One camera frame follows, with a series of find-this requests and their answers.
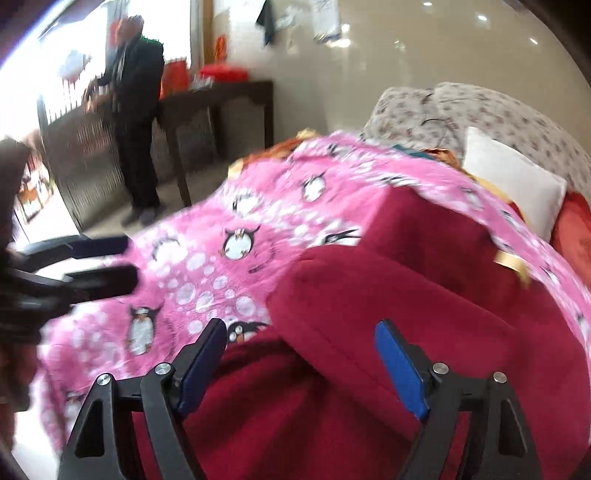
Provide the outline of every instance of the black cloth hanging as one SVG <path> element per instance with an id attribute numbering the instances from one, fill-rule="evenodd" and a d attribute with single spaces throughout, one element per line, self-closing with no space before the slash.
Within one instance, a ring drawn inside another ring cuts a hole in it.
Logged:
<path id="1" fill-rule="evenodd" d="M 271 0 L 265 0 L 261 13 L 256 19 L 256 24 L 265 29 L 265 37 L 263 40 L 265 46 L 269 43 L 273 45 L 275 38 L 275 17 L 273 16 L 273 4 Z"/>

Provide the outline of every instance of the wooden table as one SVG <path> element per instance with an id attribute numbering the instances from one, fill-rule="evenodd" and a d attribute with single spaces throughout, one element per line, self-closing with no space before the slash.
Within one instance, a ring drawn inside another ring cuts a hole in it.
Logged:
<path id="1" fill-rule="evenodd" d="M 262 105 L 264 110 L 265 148 L 273 146 L 273 82 L 255 80 L 241 83 L 214 83 L 211 88 L 190 90 L 176 93 L 164 98 L 161 102 L 160 125 L 166 134 L 166 142 L 173 159 L 174 171 L 177 176 L 178 190 L 185 207 L 192 205 L 187 178 L 178 149 L 177 129 L 188 124 L 195 114 L 209 108 L 212 119 L 213 136 L 218 153 L 223 155 L 223 137 L 220 118 L 220 107 L 235 98 L 248 98 L 255 105 Z"/>

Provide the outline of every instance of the man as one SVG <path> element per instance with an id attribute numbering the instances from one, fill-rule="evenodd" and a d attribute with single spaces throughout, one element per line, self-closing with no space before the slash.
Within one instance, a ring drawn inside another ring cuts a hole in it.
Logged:
<path id="1" fill-rule="evenodd" d="M 142 226 L 150 225 L 164 210 L 156 192 L 157 178 L 150 156 L 152 122 L 164 69 L 163 47 L 144 38 L 143 27 L 144 20 L 139 16 L 121 20 L 115 36 L 118 50 L 114 60 L 85 92 L 88 110 L 95 111 L 103 103 L 112 108 L 119 164 L 132 203 L 122 226 L 137 220 Z M 98 86 L 108 86 L 108 93 L 91 98 Z"/>

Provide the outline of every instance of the red cloth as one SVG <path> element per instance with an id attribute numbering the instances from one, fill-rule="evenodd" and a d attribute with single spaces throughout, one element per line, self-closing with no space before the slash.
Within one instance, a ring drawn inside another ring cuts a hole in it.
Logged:
<path id="1" fill-rule="evenodd" d="M 201 78 L 212 77 L 215 82 L 247 82 L 250 77 L 247 69 L 226 63 L 204 65 L 199 73 Z"/>
<path id="2" fill-rule="evenodd" d="M 579 192 L 567 192 L 550 244 L 591 288 L 591 209 Z"/>
<path id="3" fill-rule="evenodd" d="M 484 227 L 405 188 L 358 247 L 304 252 L 268 299 L 274 326 L 228 348 L 184 424 L 208 478 L 393 478 L 418 422 L 374 348 L 388 317 L 458 373 L 505 372 L 545 480 L 566 479 L 589 435 L 584 352 L 544 287 L 521 288 L 495 253 Z M 141 426 L 138 438 L 158 478 Z M 460 455 L 456 441 L 445 478 Z"/>

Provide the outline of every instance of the paper on wall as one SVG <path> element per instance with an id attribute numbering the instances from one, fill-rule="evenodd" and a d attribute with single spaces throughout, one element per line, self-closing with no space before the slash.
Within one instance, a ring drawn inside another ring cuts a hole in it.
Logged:
<path id="1" fill-rule="evenodd" d="M 314 40 L 325 43 L 340 38 L 340 14 L 337 0 L 310 0 Z"/>

